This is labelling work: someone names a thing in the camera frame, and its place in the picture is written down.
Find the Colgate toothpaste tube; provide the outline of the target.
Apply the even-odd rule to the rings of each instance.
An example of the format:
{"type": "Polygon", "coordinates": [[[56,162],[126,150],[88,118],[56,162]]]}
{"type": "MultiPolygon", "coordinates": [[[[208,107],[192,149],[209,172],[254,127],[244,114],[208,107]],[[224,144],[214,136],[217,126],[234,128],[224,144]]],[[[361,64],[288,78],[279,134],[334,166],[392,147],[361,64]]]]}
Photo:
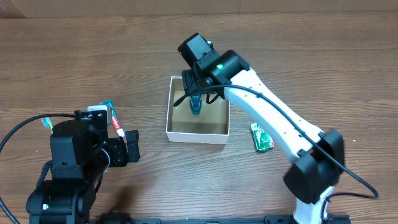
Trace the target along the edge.
{"type": "Polygon", "coordinates": [[[118,116],[116,114],[116,111],[114,109],[113,103],[111,100],[106,100],[100,103],[100,105],[105,105],[108,106],[111,110],[111,119],[112,119],[112,124],[115,128],[116,133],[118,134],[119,137],[124,138],[125,137],[125,132],[123,127],[121,126],[118,116]]]}

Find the teal mouthwash bottle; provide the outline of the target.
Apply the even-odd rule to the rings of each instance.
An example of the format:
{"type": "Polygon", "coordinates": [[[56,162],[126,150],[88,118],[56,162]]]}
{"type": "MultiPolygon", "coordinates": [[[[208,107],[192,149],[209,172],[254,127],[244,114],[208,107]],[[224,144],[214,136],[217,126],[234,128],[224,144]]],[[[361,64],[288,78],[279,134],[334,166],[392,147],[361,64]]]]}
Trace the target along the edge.
{"type": "Polygon", "coordinates": [[[192,95],[190,97],[190,108],[194,115],[199,115],[201,111],[201,94],[192,95]]]}

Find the green white toothbrush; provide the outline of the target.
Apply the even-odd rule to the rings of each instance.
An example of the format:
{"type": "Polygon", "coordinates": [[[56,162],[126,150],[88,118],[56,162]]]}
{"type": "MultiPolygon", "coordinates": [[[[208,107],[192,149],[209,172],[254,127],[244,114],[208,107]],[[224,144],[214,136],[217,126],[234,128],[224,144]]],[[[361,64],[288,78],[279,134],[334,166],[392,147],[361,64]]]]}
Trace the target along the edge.
{"type": "Polygon", "coordinates": [[[52,124],[52,120],[49,117],[44,117],[41,119],[41,122],[43,124],[43,126],[47,129],[50,129],[51,132],[53,132],[53,124],[52,124]]]}

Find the green soap packet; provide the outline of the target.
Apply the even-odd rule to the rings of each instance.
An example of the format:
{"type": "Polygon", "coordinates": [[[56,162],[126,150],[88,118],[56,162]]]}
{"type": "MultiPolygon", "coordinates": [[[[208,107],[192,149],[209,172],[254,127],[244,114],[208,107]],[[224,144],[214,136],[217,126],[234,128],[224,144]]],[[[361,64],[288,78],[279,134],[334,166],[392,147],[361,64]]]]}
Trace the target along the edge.
{"type": "Polygon", "coordinates": [[[252,123],[250,129],[256,151],[267,152],[274,148],[275,144],[273,139],[258,123],[252,123]]]}

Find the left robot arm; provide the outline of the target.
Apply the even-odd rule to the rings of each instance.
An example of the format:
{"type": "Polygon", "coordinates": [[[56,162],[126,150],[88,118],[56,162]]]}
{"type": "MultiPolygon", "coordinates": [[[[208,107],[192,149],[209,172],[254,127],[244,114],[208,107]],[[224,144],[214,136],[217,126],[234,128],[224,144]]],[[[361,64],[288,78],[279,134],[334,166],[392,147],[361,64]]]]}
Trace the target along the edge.
{"type": "Polygon", "coordinates": [[[105,170],[129,162],[124,139],[108,136],[111,122],[108,110],[97,109],[53,126],[52,160],[26,204],[30,223],[88,223],[105,170]]]}

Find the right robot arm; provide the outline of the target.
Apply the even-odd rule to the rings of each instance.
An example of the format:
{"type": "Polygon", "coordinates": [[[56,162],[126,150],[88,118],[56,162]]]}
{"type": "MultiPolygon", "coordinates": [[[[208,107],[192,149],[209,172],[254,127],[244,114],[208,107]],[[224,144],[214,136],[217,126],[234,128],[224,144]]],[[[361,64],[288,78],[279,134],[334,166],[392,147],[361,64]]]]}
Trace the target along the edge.
{"type": "Polygon", "coordinates": [[[185,74],[189,85],[185,96],[215,92],[238,106],[279,144],[291,163],[284,182],[296,198],[292,215],[271,215],[267,223],[348,223],[327,212],[345,164],[342,135],[323,132],[301,118],[265,86],[239,54],[228,50],[220,55],[210,41],[193,34],[177,49],[190,66],[185,74]]]}

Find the white cardboard box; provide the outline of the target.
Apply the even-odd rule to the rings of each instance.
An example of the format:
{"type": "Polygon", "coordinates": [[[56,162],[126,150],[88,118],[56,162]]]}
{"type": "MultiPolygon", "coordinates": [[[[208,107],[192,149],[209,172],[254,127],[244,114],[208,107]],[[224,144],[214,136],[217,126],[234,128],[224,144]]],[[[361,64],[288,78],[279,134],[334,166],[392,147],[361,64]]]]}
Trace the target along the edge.
{"type": "Polygon", "coordinates": [[[230,103],[217,99],[209,105],[202,96],[200,114],[195,115],[188,98],[174,107],[184,93],[182,77],[172,77],[165,128],[169,141],[225,145],[229,138],[230,103]]]}

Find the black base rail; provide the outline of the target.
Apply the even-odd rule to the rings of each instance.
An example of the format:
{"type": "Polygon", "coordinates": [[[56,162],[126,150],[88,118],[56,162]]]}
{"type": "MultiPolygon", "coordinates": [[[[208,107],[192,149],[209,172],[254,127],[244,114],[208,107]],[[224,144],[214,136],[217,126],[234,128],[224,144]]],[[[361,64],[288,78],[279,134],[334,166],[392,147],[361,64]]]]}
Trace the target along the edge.
{"type": "Polygon", "coordinates": [[[89,224],[294,224],[293,215],[266,215],[264,218],[213,218],[161,220],[159,218],[133,219],[129,213],[102,214],[98,220],[89,224]]]}

